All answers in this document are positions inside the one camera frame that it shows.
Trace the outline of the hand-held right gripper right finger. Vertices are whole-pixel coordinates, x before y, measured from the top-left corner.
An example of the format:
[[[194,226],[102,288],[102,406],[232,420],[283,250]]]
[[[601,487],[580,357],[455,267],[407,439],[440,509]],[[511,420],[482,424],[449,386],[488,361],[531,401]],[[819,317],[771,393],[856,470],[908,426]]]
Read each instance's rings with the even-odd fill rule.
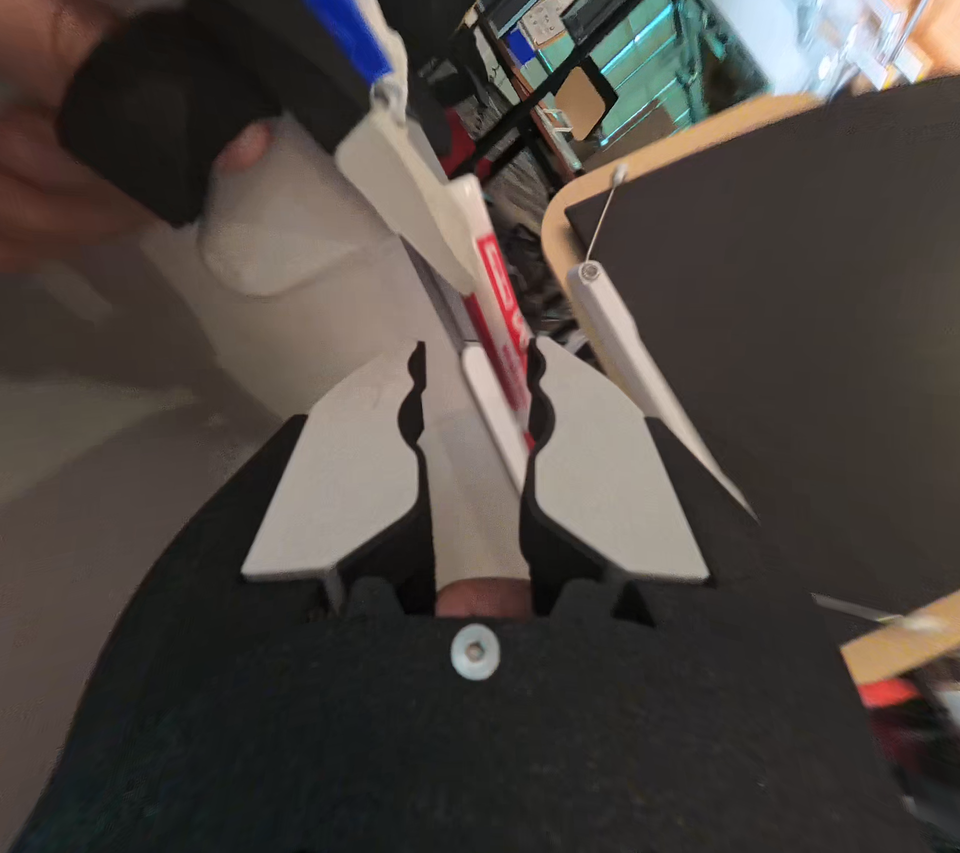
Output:
[[[530,343],[529,454],[519,545],[534,614],[572,583],[711,578],[642,410],[546,336]]]

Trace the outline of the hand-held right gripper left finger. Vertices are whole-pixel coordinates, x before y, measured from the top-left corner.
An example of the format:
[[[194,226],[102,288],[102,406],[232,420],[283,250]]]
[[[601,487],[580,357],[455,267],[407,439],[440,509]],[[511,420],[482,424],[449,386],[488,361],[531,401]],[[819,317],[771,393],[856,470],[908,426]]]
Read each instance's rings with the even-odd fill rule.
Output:
[[[432,615],[436,555],[426,455],[426,343],[376,356],[310,408],[241,568],[251,583],[316,581],[343,609],[359,581]]]

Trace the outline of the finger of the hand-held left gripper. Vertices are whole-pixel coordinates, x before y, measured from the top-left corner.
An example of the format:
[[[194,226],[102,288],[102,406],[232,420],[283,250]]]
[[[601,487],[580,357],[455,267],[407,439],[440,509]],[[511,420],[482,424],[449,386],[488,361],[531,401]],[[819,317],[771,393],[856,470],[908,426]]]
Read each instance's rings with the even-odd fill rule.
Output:
[[[334,163],[395,234],[460,295],[476,290],[474,241],[456,184],[417,150],[409,125],[371,109],[341,141]]]

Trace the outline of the red and white marker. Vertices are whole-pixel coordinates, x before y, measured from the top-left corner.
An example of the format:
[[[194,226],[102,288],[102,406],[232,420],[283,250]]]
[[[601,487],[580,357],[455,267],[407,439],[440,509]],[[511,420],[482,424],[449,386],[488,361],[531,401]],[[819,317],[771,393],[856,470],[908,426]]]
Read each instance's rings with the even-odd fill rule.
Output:
[[[532,333],[477,177],[438,179],[428,207],[438,250],[418,257],[419,270],[473,402],[514,488],[522,492],[532,445],[527,386]]]

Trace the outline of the grey desk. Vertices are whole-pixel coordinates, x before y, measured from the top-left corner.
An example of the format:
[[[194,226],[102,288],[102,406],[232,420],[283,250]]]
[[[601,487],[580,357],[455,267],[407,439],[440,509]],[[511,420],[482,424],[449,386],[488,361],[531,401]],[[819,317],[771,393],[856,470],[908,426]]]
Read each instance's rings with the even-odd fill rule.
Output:
[[[149,567],[287,417],[397,341],[446,338],[428,277],[374,229],[249,297],[163,228],[2,277],[2,851]]]

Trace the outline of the person's left hand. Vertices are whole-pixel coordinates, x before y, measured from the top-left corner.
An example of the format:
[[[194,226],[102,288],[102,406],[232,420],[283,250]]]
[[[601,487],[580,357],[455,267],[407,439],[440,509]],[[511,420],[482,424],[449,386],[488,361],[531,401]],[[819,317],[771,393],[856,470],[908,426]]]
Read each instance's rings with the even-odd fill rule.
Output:
[[[195,223],[212,175],[270,151],[279,105],[186,11],[1,0],[1,20],[3,273]]]

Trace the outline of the white bar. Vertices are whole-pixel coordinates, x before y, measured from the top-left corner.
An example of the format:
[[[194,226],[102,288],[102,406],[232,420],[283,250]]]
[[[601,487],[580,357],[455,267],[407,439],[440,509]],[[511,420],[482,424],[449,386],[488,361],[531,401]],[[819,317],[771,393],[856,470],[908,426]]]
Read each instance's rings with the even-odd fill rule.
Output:
[[[756,513],[724,473],[643,343],[635,319],[604,267],[589,259],[571,267],[569,299],[606,373],[642,411],[660,420],[750,516]]]

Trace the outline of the black chair with wooden back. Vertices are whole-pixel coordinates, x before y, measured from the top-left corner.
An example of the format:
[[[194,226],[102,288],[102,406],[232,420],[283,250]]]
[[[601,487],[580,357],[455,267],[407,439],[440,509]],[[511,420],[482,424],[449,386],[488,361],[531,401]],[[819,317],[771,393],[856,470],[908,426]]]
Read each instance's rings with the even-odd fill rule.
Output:
[[[574,67],[555,93],[575,142],[588,140],[618,103],[618,92],[591,56]]]

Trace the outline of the black board with wooden rim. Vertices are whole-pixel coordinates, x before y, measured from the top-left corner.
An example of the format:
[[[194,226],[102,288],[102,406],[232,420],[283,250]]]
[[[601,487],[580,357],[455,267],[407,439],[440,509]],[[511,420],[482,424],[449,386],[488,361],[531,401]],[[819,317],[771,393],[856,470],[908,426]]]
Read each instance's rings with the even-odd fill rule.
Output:
[[[959,83],[758,96],[564,187],[707,450],[869,686],[958,652]]]

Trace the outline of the small red box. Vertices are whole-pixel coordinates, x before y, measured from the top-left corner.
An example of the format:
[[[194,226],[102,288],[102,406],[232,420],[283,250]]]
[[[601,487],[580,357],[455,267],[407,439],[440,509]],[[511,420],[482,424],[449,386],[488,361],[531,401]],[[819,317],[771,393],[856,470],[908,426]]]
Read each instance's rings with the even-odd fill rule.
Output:
[[[923,698],[917,686],[904,677],[858,684],[857,691],[861,703],[869,711],[895,708]]]

